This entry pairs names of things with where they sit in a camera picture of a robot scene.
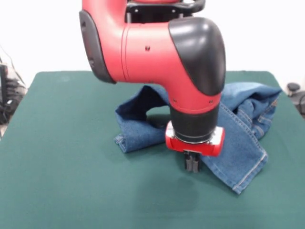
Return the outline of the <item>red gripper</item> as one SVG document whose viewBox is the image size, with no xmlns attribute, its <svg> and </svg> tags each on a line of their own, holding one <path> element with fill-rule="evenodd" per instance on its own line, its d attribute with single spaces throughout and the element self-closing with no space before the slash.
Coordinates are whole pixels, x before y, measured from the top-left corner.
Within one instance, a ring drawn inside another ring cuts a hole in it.
<svg viewBox="0 0 305 229">
<path fill-rule="evenodd" d="M 200 171 L 200 155 L 214 156 L 220 155 L 224 145 L 225 130 L 222 127 L 217 127 L 212 134 L 212 138 L 204 143 L 187 143 L 179 140 L 175 136 L 173 128 L 166 128 L 165 143 L 166 146 L 178 152 L 184 152 L 185 170 L 199 172 Z"/>
</svg>

